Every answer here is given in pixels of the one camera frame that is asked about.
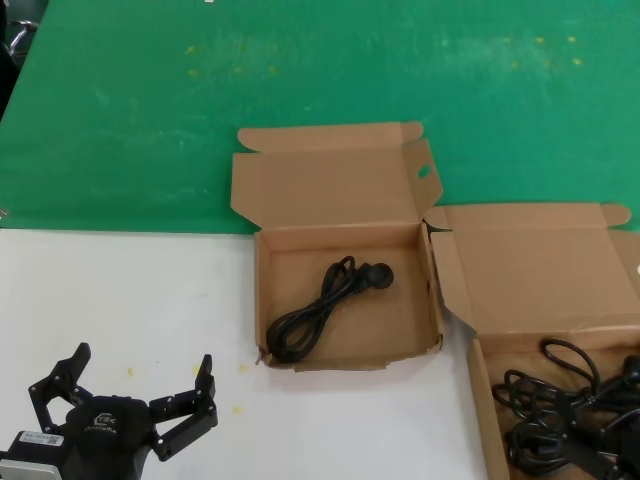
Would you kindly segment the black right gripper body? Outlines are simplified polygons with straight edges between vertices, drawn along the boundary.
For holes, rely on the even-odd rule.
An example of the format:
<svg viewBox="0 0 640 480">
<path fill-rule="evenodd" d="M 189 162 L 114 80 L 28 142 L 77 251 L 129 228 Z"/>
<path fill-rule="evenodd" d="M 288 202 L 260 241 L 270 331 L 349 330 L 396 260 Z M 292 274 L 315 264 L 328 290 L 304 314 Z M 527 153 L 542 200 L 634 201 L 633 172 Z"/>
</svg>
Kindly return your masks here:
<svg viewBox="0 0 640 480">
<path fill-rule="evenodd" d="M 618 477 L 624 480 L 640 480 L 639 459 L 639 441 L 623 440 L 617 455 Z"/>
</svg>

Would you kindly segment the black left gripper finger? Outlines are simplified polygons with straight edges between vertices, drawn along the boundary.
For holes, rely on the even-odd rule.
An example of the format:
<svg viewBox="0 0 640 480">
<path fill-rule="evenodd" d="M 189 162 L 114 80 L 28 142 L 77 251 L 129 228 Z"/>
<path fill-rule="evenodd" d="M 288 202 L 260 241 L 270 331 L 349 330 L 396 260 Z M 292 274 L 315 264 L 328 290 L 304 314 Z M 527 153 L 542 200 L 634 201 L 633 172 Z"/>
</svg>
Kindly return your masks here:
<svg viewBox="0 0 640 480">
<path fill-rule="evenodd" d="M 90 358 L 90 346 L 82 342 L 71 357 L 59 360 L 47 377 L 29 387 L 30 399 L 43 433 L 61 433 L 61 426 L 52 420 L 49 412 L 48 405 L 52 400 L 61 398 L 72 407 L 78 407 L 93 398 L 78 384 Z"/>
<path fill-rule="evenodd" d="M 152 446 L 160 461 L 173 458 L 218 425 L 215 393 L 212 356 L 205 354 L 192 390 L 161 397 L 149 403 L 151 419 L 155 425 L 181 419 L 179 424 L 164 434 L 156 434 Z"/>
</svg>

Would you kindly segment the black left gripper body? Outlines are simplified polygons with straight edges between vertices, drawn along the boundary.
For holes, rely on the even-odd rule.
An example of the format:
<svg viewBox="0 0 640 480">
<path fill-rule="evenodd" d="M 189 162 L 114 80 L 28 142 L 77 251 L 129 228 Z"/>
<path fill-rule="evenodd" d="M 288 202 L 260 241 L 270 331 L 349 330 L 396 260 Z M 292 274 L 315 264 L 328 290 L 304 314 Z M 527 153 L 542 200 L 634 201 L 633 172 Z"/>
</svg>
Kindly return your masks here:
<svg viewBox="0 0 640 480">
<path fill-rule="evenodd" d="M 93 397 L 67 413 L 62 432 L 77 449 L 81 479 L 139 479 L 153 421 L 142 400 Z"/>
</svg>

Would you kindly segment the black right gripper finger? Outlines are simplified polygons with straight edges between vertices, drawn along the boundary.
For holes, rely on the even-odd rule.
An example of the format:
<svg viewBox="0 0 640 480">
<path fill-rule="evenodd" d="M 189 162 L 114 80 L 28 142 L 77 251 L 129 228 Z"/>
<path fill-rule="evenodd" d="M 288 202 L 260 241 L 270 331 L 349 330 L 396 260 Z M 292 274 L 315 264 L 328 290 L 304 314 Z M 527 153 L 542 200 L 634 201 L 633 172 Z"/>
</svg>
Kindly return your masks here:
<svg viewBox="0 0 640 480">
<path fill-rule="evenodd" d="M 594 479 L 615 480 L 619 469 L 615 462 L 601 456 L 596 450 L 578 440 L 564 439 L 564 457 Z"/>
<path fill-rule="evenodd" d="M 577 430 L 600 435 L 622 432 L 639 426 L 639 396 L 611 394 L 592 397 L 578 405 L 572 420 Z"/>
</svg>

